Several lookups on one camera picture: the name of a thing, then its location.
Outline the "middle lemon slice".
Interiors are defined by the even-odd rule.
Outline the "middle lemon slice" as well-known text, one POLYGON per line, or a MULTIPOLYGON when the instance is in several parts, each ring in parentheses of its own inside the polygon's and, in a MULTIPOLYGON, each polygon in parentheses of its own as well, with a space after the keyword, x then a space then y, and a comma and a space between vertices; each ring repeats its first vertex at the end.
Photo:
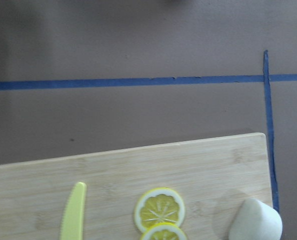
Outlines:
POLYGON ((187 235, 175 224, 158 223, 148 228, 140 240, 187 240, 187 235))

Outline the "top lemon slice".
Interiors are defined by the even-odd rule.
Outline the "top lemon slice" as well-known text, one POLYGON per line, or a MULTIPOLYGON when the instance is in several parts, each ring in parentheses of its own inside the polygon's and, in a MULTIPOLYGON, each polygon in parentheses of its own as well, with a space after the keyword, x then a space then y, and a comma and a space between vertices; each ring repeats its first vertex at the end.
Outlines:
POLYGON ((161 223, 180 227, 185 217, 183 198, 178 192, 167 187, 153 188, 145 192, 138 199, 133 211, 134 224, 141 233, 161 223))

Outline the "yellow plastic knife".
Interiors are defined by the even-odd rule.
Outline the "yellow plastic knife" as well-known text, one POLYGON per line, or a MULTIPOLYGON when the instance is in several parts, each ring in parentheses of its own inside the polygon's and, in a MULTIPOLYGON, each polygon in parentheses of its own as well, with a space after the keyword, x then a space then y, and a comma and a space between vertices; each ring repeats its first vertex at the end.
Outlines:
POLYGON ((60 225, 60 240, 84 239, 84 214, 87 185, 77 182, 66 201, 60 225))

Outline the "lemon slice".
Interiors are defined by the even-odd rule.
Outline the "lemon slice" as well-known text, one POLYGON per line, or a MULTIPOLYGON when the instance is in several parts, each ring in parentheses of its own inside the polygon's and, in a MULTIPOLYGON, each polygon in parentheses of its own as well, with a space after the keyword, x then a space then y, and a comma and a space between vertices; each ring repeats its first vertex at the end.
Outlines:
POLYGON ((187 235, 175 224, 158 223, 148 228, 140 240, 187 240, 187 235))
POLYGON ((185 217, 183 198, 178 192, 167 187, 153 188, 145 192, 138 199, 133 211, 134 224, 141 233, 161 223, 180 227, 185 217))

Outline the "bamboo cutting board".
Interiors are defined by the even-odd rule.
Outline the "bamboo cutting board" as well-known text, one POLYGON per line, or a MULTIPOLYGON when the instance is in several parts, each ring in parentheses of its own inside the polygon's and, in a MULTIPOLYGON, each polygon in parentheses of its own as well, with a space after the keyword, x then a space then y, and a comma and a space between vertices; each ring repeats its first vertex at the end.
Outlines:
POLYGON ((249 133, 0 165, 0 240, 57 240, 77 182, 84 238, 138 240, 133 212, 154 188, 185 204, 190 240, 225 240, 244 200, 272 204, 266 136, 249 133))

